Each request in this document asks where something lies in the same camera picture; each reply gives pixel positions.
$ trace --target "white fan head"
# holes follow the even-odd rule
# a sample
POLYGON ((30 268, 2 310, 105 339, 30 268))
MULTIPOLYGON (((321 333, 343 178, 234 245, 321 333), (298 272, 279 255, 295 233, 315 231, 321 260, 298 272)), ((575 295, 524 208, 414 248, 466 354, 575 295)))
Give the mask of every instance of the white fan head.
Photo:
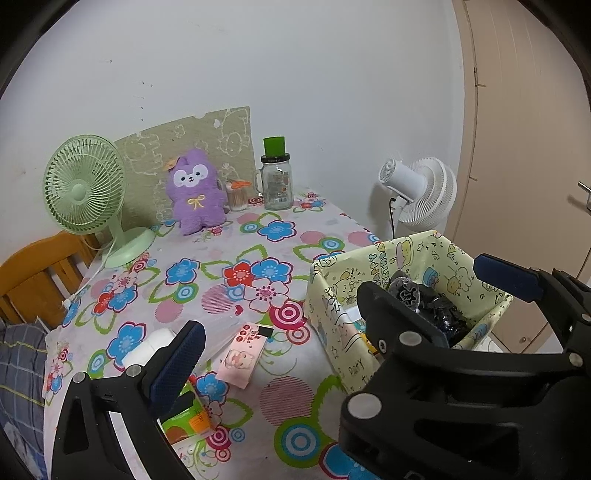
POLYGON ((379 181, 409 201, 400 221, 414 232, 433 229, 456 200, 456 176, 434 157, 422 158, 408 167, 400 160, 389 160, 379 173, 379 181))

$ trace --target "table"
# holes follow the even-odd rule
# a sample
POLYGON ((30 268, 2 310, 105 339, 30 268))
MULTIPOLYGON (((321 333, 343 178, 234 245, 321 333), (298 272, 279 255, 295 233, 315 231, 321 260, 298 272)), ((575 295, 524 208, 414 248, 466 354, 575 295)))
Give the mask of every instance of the table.
MULTIPOLYGON (((213 358, 191 376, 216 427, 207 440, 175 444, 196 478, 374 479, 338 448, 345 392, 302 304, 312 261, 377 237, 310 191, 297 196, 290 210, 269 212, 255 203, 228 214, 221 227, 190 236, 181 235, 173 220, 153 230, 157 237, 149 250, 126 267, 101 271, 63 325, 47 336, 48 471, 73 374, 120 375, 125 354, 153 330, 179 331, 196 319, 208 341, 224 332, 232 336, 242 322, 275 329, 246 389, 216 380, 222 355, 212 348, 204 356, 213 358), (278 293, 271 304, 260 295, 268 287, 278 293)), ((121 419, 113 423, 134 475, 148 478, 121 419)))

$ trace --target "yellow bow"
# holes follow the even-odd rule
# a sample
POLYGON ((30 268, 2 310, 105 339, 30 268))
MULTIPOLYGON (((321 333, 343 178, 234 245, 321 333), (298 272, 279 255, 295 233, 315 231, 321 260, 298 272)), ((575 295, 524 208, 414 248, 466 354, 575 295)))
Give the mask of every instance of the yellow bow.
POLYGON ((197 197, 197 198, 188 199, 187 203, 189 205, 193 205, 193 210, 197 210, 197 207, 203 208, 203 205, 201 205, 202 200, 205 200, 205 195, 199 195, 199 197, 197 197))

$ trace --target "green desk fan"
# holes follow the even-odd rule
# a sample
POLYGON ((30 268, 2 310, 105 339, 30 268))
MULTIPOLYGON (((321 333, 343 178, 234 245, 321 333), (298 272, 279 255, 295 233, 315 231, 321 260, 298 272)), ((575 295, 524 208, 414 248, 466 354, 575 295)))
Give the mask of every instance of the green desk fan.
POLYGON ((43 177, 47 210, 70 233, 87 235, 106 226, 113 245, 103 263, 120 267, 140 256, 155 234, 145 227, 123 231, 118 213, 125 196, 125 168, 117 148, 95 135, 66 141, 51 156, 43 177))

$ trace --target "plaid pillow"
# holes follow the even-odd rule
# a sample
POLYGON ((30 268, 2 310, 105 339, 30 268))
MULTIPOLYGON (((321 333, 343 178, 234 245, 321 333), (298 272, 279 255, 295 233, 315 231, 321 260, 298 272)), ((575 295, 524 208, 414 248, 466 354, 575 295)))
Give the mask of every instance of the plaid pillow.
POLYGON ((43 457, 43 385, 47 350, 39 325, 0 320, 0 424, 36 478, 43 457))

